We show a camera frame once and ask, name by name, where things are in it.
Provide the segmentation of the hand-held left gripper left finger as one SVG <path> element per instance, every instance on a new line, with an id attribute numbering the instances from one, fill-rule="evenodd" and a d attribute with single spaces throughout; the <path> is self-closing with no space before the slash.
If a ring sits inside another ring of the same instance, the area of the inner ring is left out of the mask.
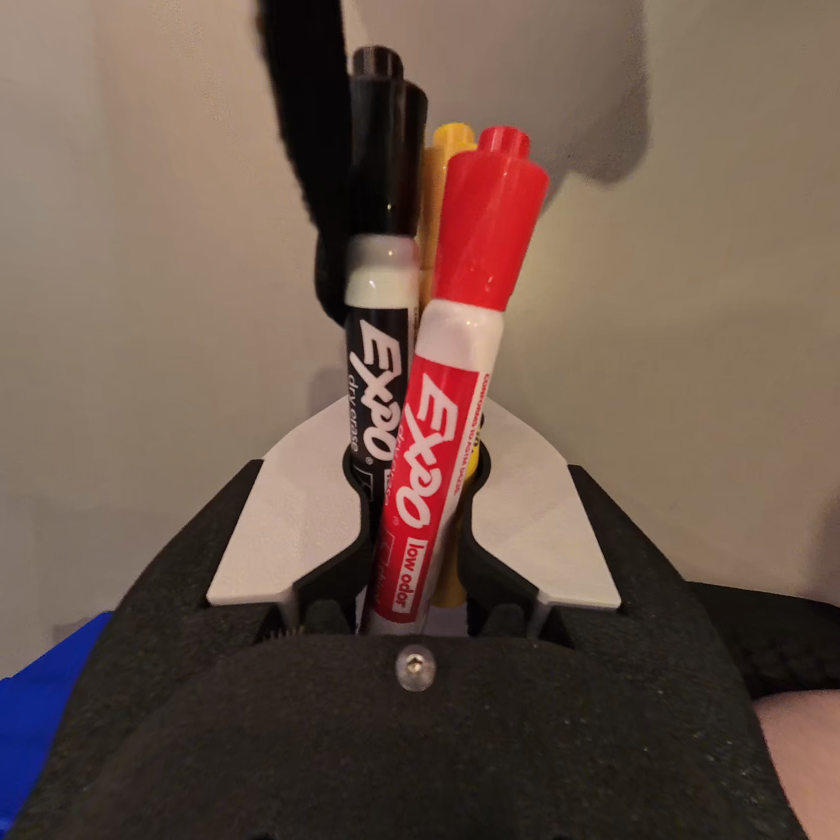
<path id="1" fill-rule="evenodd" d="M 292 629 L 313 603 L 336 601 L 355 628 L 372 537 L 349 454 L 345 396 L 272 446 L 206 592 L 210 605 L 273 604 Z"/>

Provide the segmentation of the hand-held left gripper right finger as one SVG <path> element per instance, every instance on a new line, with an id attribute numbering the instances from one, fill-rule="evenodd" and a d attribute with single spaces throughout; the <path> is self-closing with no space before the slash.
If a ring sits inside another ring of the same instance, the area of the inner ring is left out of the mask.
<path id="1" fill-rule="evenodd" d="M 458 573 L 484 613 L 517 605 L 539 637 L 559 606 L 612 611 L 622 600 L 566 459 L 486 401 L 479 463 L 462 496 Z"/>

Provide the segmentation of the red dry-erase marker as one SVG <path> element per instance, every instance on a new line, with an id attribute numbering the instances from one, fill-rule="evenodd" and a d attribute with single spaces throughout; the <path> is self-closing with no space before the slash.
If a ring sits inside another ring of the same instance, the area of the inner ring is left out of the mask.
<path id="1" fill-rule="evenodd" d="M 448 164 L 432 297 L 419 323 L 360 632 L 423 629 L 466 483 L 504 312 L 547 194 L 530 139 L 485 129 Z"/>

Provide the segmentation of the black dry-erase marker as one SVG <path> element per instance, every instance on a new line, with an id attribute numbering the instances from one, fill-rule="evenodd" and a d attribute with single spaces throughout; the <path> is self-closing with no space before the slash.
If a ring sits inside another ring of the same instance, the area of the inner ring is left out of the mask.
<path id="1" fill-rule="evenodd" d="M 344 303 L 350 458 L 378 527 L 413 362 L 427 97 L 388 47 L 353 54 Z"/>

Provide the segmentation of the yellow highlighter marker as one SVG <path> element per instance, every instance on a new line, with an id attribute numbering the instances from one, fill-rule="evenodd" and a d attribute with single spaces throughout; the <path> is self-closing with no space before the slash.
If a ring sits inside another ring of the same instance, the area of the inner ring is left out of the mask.
<path id="1" fill-rule="evenodd" d="M 432 297 L 448 163 L 457 154 L 473 151 L 475 148 L 476 137 L 473 129 L 463 122 L 449 122 L 435 130 L 431 144 L 423 153 L 421 216 L 417 235 L 421 258 L 418 303 L 420 314 L 424 313 Z M 431 601 L 431 605 L 436 608 L 454 610 L 464 606 L 467 601 L 466 589 L 459 580 L 457 566 L 459 550 L 456 531 L 461 519 L 461 511 L 457 511 L 448 530 L 444 558 Z"/>

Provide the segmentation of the person's left forearm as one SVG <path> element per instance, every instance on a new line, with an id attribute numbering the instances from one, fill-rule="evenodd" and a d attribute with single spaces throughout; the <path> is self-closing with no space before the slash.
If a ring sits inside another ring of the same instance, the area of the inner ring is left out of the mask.
<path id="1" fill-rule="evenodd" d="M 785 795 L 811 839 L 839 838 L 839 692 L 810 690 L 753 705 Z"/>

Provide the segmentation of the blue plastic bin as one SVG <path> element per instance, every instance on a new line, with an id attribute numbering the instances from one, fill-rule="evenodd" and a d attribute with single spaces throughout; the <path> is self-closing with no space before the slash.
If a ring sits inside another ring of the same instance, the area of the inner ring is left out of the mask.
<path id="1" fill-rule="evenodd" d="M 111 616 L 94 616 L 1 680 L 1 838 L 35 788 L 71 691 Z"/>

